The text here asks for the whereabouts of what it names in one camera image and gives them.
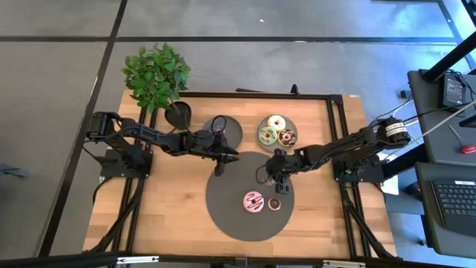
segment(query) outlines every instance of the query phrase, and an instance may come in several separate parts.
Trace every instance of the pink frosted donut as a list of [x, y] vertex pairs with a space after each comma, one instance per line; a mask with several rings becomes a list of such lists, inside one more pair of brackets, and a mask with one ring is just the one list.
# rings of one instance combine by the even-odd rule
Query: pink frosted donut
[[243, 206], [251, 213], [260, 212], [264, 206], [264, 198], [257, 191], [250, 191], [243, 197]]

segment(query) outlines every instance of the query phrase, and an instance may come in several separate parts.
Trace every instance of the green plate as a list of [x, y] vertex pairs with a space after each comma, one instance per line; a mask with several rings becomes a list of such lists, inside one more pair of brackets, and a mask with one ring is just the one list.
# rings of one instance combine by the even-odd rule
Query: green plate
[[[258, 141], [258, 143], [263, 148], [267, 149], [270, 152], [274, 152], [274, 149], [277, 149], [277, 148], [281, 148], [283, 150], [289, 150], [289, 149], [293, 148], [294, 145], [292, 145], [291, 147], [286, 147], [286, 146], [281, 145], [278, 141], [276, 141], [275, 143], [273, 143], [271, 145], [264, 145], [260, 142], [260, 140], [258, 139], [258, 133], [260, 132], [260, 130], [262, 128], [268, 126], [268, 119], [269, 119], [270, 116], [273, 116], [273, 115], [268, 115], [268, 116], [264, 117], [263, 119], [261, 119], [261, 121], [258, 124], [258, 128], [256, 130], [256, 140]], [[296, 125], [291, 121], [291, 119], [287, 118], [286, 116], [283, 116], [283, 115], [279, 115], [279, 116], [284, 118], [284, 121], [286, 121], [286, 128], [285, 129], [290, 129], [290, 130], [295, 132], [295, 134], [296, 134], [296, 143], [297, 143], [299, 135], [298, 135], [298, 129], [297, 129]]]

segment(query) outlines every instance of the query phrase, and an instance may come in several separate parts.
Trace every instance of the black pot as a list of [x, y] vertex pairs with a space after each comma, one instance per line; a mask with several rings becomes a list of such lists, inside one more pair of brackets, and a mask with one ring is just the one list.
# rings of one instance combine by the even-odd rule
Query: black pot
[[192, 120], [192, 108], [183, 101], [176, 101], [175, 105], [177, 109], [171, 105], [170, 109], [165, 110], [165, 120], [177, 130], [186, 130]]

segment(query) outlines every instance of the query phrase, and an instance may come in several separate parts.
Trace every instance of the red screwdriver handle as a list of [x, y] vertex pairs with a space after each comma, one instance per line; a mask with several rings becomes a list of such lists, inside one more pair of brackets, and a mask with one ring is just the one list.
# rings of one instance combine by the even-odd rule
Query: red screwdriver handle
[[469, 154], [469, 153], [476, 153], [476, 145], [469, 145], [461, 149], [461, 153]]

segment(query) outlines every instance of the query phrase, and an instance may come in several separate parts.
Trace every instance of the round black mat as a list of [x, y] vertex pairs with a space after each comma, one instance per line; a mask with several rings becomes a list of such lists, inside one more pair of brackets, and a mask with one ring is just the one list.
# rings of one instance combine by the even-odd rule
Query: round black mat
[[[235, 119], [232, 118], [231, 116], [228, 115], [223, 115], [226, 118], [226, 126], [225, 126], [225, 137], [227, 139], [227, 143], [229, 147], [232, 147], [233, 149], [237, 149], [238, 145], [241, 143], [241, 140], [243, 139], [243, 129], [239, 122]], [[203, 130], [209, 130], [211, 131], [211, 121], [213, 118], [205, 122], [203, 125], [202, 129]], [[225, 124], [225, 121], [223, 118], [219, 117], [215, 120], [215, 123], [213, 123], [213, 127], [223, 127]]]
[[[225, 172], [217, 177], [211, 174], [206, 201], [208, 213], [216, 226], [232, 238], [244, 241], [262, 241], [274, 237], [288, 223], [295, 204], [294, 191], [289, 181], [289, 194], [276, 194], [273, 186], [256, 182], [256, 169], [264, 165], [268, 156], [262, 153], [245, 152], [238, 155], [239, 161], [226, 164]], [[260, 168], [258, 179], [266, 178], [265, 168]], [[249, 191], [258, 191], [265, 198], [265, 206], [258, 213], [243, 208], [243, 197]], [[276, 197], [281, 208], [272, 211], [268, 200]]]

